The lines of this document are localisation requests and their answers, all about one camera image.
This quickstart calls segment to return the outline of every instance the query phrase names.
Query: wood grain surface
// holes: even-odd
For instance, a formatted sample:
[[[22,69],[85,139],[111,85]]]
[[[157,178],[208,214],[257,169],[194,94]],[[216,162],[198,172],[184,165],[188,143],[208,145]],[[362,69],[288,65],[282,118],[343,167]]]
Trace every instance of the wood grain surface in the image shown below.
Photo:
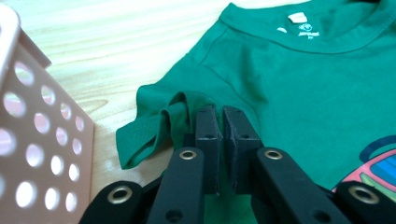
[[[49,73],[95,122],[91,198],[117,180],[144,186],[172,154],[166,143],[131,170],[121,170],[115,131],[134,120],[139,86],[162,78],[217,20],[225,0],[2,0],[52,61]],[[274,7],[302,0],[235,0]]]

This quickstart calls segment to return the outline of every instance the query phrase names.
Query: metal grommet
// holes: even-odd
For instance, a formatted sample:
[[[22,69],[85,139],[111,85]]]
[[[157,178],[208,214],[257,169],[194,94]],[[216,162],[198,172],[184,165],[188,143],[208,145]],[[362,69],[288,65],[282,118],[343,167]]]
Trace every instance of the metal grommet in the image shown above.
[[[128,186],[118,186],[111,190],[107,195],[107,199],[110,203],[119,204],[125,203],[132,196],[132,190]]]
[[[194,159],[197,156],[197,153],[191,150],[184,150],[178,154],[181,159],[189,161]]]
[[[376,194],[374,194],[369,189],[364,188],[362,186],[351,186],[348,191],[354,198],[356,198],[357,200],[363,203],[369,203],[369,204],[379,203],[378,196],[376,196]]]
[[[265,156],[271,160],[280,160],[283,158],[282,153],[277,150],[269,149],[264,152]]]

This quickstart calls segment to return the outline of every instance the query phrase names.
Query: green t-shirt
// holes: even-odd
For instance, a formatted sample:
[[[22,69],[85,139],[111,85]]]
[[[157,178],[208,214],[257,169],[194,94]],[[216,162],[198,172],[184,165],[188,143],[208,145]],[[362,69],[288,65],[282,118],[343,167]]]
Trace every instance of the green t-shirt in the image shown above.
[[[139,88],[135,121],[117,131],[122,168],[169,136],[180,147],[202,106],[214,105],[222,125],[221,109],[231,105],[266,146],[333,188],[361,166],[363,148],[396,134],[395,18],[393,0],[228,5],[160,81]],[[205,198],[205,223],[254,222],[248,199],[224,192]]]

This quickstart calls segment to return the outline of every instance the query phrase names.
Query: basket hole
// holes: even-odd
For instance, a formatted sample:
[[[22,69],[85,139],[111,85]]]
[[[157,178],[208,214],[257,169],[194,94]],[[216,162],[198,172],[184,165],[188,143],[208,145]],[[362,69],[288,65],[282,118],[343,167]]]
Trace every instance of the basket hole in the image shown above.
[[[70,119],[72,117],[72,110],[70,108],[70,105],[61,103],[61,112],[64,119]]]
[[[6,191],[6,181],[3,176],[0,174],[0,199],[3,197],[4,192]]]
[[[74,212],[77,207],[77,196],[75,193],[68,193],[66,196],[66,209],[69,213]]]
[[[55,175],[61,175],[64,171],[64,160],[59,156],[53,156],[50,161],[50,169]]]
[[[78,181],[79,178],[79,169],[78,166],[76,166],[75,164],[71,164],[70,168],[69,168],[69,177],[71,180],[73,181]]]
[[[38,145],[31,144],[26,149],[26,160],[32,167],[40,166],[44,161],[44,150]]]
[[[58,141],[59,145],[66,146],[67,144],[67,131],[63,128],[56,129],[56,140]]]
[[[84,119],[79,116],[76,116],[76,127],[80,132],[84,131]]]
[[[77,138],[73,139],[73,151],[76,155],[81,154],[82,151],[82,144]]]
[[[11,116],[20,118],[25,113],[26,110],[25,102],[22,100],[21,97],[19,97],[13,92],[7,92],[4,95],[3,104],[4,107],[6,108],[6,111]]]
[[[25,86],[31,86],[35,81],[32,71],[24,63],[16,62],[14,65],[15,75]]]
[[[50,130],[49,118],[42,113],[36,113],[35,114],[35,128],[40,133],[47,133]]]
[[[16,146],[14,135],[6,129],[0,128],[0,156],[11,155]]]
[[[35,184],[24,181],[18,185],[15,199],[21,208],[26,208],[35,203],[36,188]]]
[[[45,204],[48,210],[54,210],[58,207],[60,193],[59,190],[50,188],[46,192]]]
[[[48,86],[41,87],[41,97],[47,105],[53,105],[55,103],[55,93],[53,89]]]

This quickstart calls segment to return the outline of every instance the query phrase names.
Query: pink plastic basket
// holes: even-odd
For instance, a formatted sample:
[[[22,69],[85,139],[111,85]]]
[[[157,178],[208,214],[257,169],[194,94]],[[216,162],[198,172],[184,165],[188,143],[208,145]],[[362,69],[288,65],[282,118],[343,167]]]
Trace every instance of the pink plastic basket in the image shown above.
[[[0,223],[77,223],[90,202],[93,122],[0,4]]]

